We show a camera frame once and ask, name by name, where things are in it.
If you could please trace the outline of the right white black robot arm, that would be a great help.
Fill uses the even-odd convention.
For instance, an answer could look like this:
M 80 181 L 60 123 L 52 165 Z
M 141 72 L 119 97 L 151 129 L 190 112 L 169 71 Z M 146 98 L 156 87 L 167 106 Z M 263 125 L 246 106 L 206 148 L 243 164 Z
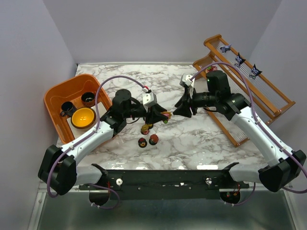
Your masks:
M 200 107 L 215 107 L 216 111 L 239 127 L 263 155 L 266 164 L 236 164 L 229 169 L 232 179 L 261 183 L 277 192 L 295 179 L 306 160 L 303 151 L 293 151 L 263 123 L 251 103 L 240 93 L 232 93 L 228 76 L 220 70 L 207 73 L 207 92 L 196 92 L 191 75 L 184 74 L 180 85 L 184 94 L 176 103 L 174 115 L 192 117 Z

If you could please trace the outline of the pink strawberry tart figurine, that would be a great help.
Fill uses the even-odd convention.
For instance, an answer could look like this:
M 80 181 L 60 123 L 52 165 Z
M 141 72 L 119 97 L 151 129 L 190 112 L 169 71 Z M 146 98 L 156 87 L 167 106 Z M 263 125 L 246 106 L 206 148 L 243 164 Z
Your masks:
M 213 66 L 208 67 L 205 72 L 208 73 L 208 72 L 212 72 L 216 70 L 218 70 L 218 68 L 215 65 L 213 65 Z

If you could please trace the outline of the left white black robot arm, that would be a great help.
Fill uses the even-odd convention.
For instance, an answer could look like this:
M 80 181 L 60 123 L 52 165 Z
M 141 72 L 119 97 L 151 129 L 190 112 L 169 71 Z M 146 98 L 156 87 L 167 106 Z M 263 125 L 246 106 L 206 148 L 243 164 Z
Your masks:
M 128 118 L 143 118 L 150 125 L 168 119 L 164 114 L 167 110 L 157 103 L 152 91 L 143 93 L 142 98 L 141 103 L 129 90 L 118 90 L 98 124 L 60 148 L 55 145 L 47 148 L 38 178 L 61 196 L 76 185 L 96 184 L 106 171 L 96 164 L 80 167 L 78 164 L 85 156 L 121 132 Z

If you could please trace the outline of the black purple bow figurine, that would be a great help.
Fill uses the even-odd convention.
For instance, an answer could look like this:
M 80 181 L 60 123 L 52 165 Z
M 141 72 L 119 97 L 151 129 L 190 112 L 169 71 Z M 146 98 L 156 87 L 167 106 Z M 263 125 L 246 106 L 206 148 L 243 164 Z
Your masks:
M 240 53 L 238 52 L 238 54 L 237 54 L 237 56 L 235 58 L 234 66 L 239 68 L 245 61 L 246 61 L 246 59 L 244 59 L 240 55 Z

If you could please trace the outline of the purple small figurine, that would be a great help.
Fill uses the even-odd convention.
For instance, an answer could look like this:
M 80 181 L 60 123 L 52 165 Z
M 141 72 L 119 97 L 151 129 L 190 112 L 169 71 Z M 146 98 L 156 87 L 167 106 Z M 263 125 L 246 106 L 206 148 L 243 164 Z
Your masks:
M 220 50 L 222 53 L 226 53 L 228 51 L 231 51 L 231 46 L 232 45 L 223 45 L 223 46 L 220 46 Z

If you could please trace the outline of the pink bear yellow flower figurine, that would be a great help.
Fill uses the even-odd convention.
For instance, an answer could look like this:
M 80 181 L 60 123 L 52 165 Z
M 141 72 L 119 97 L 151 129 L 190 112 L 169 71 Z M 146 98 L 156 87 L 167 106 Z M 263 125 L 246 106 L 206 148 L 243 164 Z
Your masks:
M 169 111 L 165 111 L 165 112 L 162 112 L 161 114 L 167 117 L 167 119 L 163 121 L 164 124 L 167 124 L 168 121 L 169 121 L 169 119 L 170 119 L 171 116 L 172 116 L 172 113 L 169 112 Z

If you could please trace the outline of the black bat-eared figurine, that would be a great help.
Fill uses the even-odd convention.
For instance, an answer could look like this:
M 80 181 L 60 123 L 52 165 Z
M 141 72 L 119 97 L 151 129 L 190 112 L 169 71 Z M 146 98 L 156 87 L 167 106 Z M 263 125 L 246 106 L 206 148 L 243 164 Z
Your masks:
M 259 76 L 262 73 L 262 71 L 260 71 L 256 65 L 254 64 L 250 73 L 249 73 L 249 77 L 255 79 L 257 76 Z

